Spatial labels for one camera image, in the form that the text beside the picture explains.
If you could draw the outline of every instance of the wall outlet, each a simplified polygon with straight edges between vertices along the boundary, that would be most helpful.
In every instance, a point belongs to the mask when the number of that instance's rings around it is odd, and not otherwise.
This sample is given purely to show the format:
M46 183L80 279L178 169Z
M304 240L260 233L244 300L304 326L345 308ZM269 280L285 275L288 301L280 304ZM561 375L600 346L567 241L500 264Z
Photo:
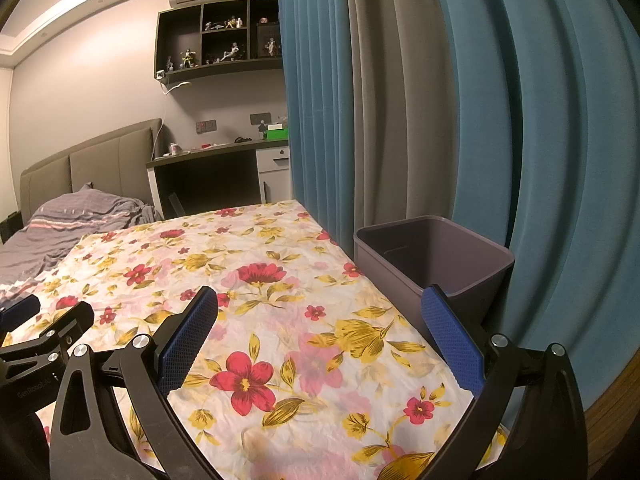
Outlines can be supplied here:
M260 121L264 121L264 124L271 124L271 113L269 112L265 114L251 114L249 117L253 126L258 126Z
M207 132L215 132L217 129L218 129L218 125L216 124L216 120L196 122L197 134L206 134Z

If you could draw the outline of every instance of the trash can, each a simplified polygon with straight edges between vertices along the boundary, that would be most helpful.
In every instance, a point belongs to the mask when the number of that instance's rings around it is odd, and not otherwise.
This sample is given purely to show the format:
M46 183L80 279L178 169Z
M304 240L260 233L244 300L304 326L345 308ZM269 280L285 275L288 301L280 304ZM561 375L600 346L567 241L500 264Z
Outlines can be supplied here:
M356 265L431 346L422 291L436 283L458 312L482 322L514 262L507 248L439 216L363 227L354 241Z

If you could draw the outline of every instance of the gray curtain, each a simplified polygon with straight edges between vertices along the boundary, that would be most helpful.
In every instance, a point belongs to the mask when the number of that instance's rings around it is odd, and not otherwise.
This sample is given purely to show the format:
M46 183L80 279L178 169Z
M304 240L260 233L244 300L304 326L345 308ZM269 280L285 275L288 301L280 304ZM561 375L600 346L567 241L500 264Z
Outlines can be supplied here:
M355 126L354 227L450 217L456 96L439 0L348 0Z

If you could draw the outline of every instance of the wall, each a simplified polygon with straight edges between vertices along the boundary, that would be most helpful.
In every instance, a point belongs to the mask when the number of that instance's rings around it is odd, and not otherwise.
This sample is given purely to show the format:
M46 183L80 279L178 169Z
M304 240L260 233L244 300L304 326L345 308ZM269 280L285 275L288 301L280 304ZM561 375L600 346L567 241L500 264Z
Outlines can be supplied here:
M258 138L249 114L287 114L282 70L210 76L162 95L153 78L156 21L168 0L129 0L62 32L14 69L11 164L20 173L46 156L121 126L162 118L183 148ZM197 135L195 121L218 130Z
M8 111L13 70L0 68L0 221L17 209L9 160Z

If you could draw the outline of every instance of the headboard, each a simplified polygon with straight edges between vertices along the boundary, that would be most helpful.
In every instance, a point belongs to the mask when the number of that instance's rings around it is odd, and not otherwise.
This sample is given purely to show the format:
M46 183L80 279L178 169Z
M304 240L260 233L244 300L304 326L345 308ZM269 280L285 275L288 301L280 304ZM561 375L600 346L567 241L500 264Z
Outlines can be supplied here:
M95 189L152 203L145 164L161 120L151 119L51 155L20 175L20 209L24 224L47 200L79 190L93 182Z

